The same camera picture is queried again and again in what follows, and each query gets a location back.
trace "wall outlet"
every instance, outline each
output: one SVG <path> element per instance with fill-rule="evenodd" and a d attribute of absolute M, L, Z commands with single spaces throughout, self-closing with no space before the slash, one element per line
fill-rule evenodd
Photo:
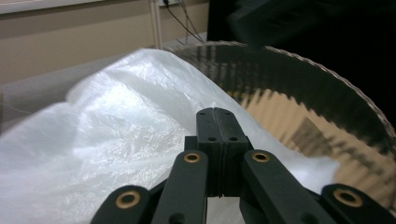
<path fill-rule="evenodd" d="M 159 7 L 165 7 L 165 3 L 163 2 L 163 0 L 157 0 L 157 2 L 158 2 Z M 168 2 L 169 2 L 169 6 L 176 5 L 176 4 L 180 3 L 179 0 L 168 0 Z"/>

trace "crumpled plastic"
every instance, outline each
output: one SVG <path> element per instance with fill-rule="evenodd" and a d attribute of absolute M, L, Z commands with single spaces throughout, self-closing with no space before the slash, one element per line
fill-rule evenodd
<path fill-rule="evenodd" d="M 285 148 L 189 63 L 139 49 L 81 80 L 64 102 L 0 136 L 1 223 L 90 223 L 115 189 L 168 177 L 195 114 L 232 111 L 252 145 L 275 154 L 308 189 L 333 182 L 338 163 Z M 244 223 L 237 198 L 208 200 L 207 223 Z"/>

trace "plastic bag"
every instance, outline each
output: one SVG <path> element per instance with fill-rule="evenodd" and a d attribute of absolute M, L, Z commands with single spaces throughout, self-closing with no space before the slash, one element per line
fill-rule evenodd
<path fill-rule="evenodd" d="M 140 49 L 0 137 L 0 222 L 90 223 L 113 190 L 153 188 L 207 107 L 232 111 L 252 145 L 274 153 L 306 188 L 320 192 L 332 183 L 337 162 L 285 148 L 193 66 Z M 210 199 L 207 223 L 243 223 L 237 203 Z"/>

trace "white plastic bag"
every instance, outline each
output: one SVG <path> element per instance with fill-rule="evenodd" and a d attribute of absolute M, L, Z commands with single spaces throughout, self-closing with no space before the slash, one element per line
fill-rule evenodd
<path fill-rule="evenodd" d="M 140 49 L 0 137 L 0 223 L 90 223 L 113 190 L 151 189 L 169 175 L 184 137 L 195 135 L 196 112 L 207 107 L 232 111 L 252 145 L 274 153 L 306 188 L 332 183 L 335 161 L 285 148 L 193 66 Z M 207 223 L 243 223 L 237 203 L 209 200 Z"/>

